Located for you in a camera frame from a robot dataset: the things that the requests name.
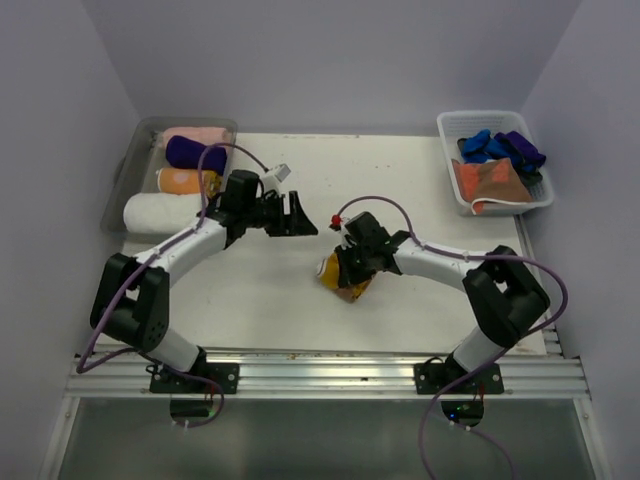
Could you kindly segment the yellow bear towel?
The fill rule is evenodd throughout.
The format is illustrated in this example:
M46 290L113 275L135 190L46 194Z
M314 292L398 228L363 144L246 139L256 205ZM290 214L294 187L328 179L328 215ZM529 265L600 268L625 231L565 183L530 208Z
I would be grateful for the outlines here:
M338 257L335 253L331 253L318 264L316 278L321 285L347 303L357 301L372 283L372 279L369 279L356 285L340 287L338 285L339 273Z

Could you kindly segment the brown orange towel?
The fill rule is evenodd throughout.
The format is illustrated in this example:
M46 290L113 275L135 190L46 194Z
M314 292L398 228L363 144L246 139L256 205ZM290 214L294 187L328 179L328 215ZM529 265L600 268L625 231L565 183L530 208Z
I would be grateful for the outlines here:
M452 159L456 185L473 215L525 207L533 197L524 186L509 159L485 163L460 163Z

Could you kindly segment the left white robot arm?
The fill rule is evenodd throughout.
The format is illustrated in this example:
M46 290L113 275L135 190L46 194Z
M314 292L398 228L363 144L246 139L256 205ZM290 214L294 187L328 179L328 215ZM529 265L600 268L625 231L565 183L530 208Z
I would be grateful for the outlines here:
M225 376L207 362L204 349L170 326L170 290L206 258L229 248L249 229L270 237L315 236L317 227L297 192L268 186L269 176L236 169L225 190L195 221L135 256L106 262L90 314L93 335L106 335L153 363L154 393L222 392Z

